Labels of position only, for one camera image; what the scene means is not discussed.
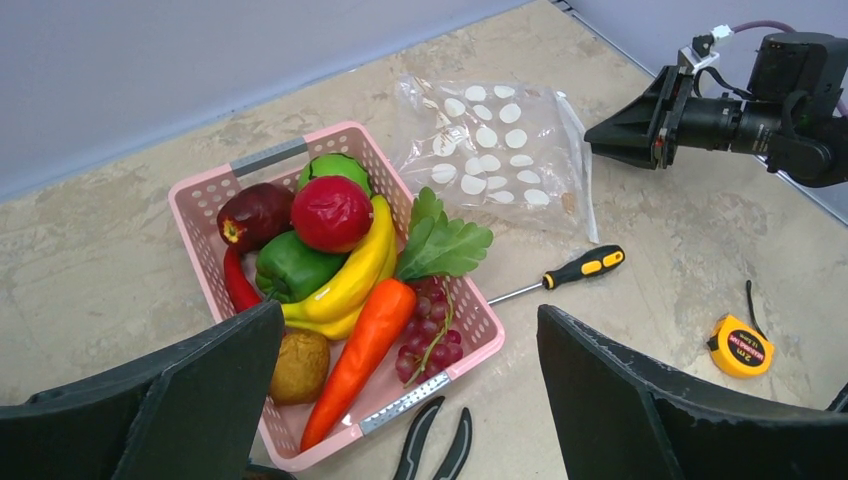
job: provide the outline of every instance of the red apple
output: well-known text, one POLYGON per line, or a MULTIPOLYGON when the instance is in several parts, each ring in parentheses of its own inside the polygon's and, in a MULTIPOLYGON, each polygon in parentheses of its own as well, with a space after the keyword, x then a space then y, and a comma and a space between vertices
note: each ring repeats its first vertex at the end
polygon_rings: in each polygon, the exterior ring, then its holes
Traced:
POLYGON ((314 178, 294 197, 291 223, 303 243, 326 253, 347 253, 374 222, 374 207, 347 177, 314 178))

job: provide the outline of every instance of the yellow and black handle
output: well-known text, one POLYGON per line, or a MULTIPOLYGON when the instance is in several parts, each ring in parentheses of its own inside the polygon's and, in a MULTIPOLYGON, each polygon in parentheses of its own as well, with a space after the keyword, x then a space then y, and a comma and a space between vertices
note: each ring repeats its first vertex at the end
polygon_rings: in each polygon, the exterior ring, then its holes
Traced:
POLYGON ((584 253, 557 270, 545 272, 542 283, 553 290, 563 283, 596 277, 614 270, 624 262, 624 250, 618 245, 604 245, 584 253))

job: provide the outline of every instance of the plastic bag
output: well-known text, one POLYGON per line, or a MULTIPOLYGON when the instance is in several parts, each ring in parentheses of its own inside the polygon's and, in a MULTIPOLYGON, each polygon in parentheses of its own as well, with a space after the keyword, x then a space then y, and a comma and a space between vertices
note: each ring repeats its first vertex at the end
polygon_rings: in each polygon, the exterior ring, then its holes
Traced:
POLYGON ((592 153, 562 92, 403 75, 392 165, 413 193, 598 243, 592 153))

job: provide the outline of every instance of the carrot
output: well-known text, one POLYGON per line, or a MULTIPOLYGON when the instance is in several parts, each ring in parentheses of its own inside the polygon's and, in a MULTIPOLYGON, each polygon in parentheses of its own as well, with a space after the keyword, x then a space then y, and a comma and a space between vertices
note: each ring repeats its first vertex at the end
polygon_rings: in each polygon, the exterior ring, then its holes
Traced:
POLYGON ((300 441, 301 451, 321 442, 341 421, 406 328, 417 302, 415 291, 400 280, 387 278, 374 287, 312 409, 300 441))

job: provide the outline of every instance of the green bell pepper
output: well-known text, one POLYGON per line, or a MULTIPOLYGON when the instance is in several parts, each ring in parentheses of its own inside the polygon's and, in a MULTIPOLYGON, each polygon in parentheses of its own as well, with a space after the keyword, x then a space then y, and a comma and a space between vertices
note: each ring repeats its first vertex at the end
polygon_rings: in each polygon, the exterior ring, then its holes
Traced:
POLYGON ((256 286, 280 303, 299 302, 333 278, 348 255, 314 250, 289 230, 259 251, 256 286))

